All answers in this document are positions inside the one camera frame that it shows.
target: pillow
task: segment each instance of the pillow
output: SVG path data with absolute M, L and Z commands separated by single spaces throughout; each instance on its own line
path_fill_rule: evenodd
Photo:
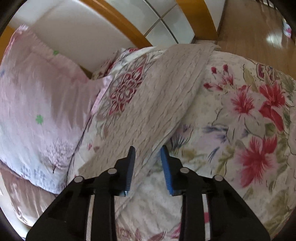
M 0 66 L 0 159 L 59 194 L 92 108 L 109 84 L 109 78 L 89 80 L 28 27 L 18 28 Z
M 1 161 L 0 173 L 16 216 L 24 224 L 32 227 L 56 195 L 34 186 L 1 164 Z

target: wooden headboard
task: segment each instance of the wooden headboard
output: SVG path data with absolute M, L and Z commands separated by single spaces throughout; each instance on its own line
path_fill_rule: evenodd
M 30 26 L 49 47 L 93 72 L 120 48 L 151 44 L 104 0 L 27 0 L 0 38 L 0 54 L 14 29 Z

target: wooden floor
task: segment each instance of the wooden floor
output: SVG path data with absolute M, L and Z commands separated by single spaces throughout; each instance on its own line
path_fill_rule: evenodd
M 254 0 L 227 0 L 221 50 L 273 66 L 296 79 L 296 48 L 282 31 L 278 10 Z

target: green clover print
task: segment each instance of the green clover print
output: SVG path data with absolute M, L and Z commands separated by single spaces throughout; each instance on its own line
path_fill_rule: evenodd
M 42 117 L 42 115 L 37 115 L 36 116 L 36 122 L 39 125 L 42 125 L 43 124 L 43 117 Z
M 59 51 L 58 50 L 55 50 L 54 52 L 53 52 L 53 55 L 54 56 L 56 56 L 56 55 L 58 55 L 59 54 Z

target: beige blanket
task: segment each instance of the beige blanket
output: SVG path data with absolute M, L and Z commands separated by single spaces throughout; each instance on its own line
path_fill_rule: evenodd
M 155 156 L 178 127 L 201 87 L 204 69 L 215 49 L 208 45 L 175 45 L 150 67 L 140 88 L 126 107 L 96 157 L 79 170 L 85 178 L 100 175 L 136 149 L 129 198 L 155 163 Z M 118 198 L 119 214 L 129 198 Z

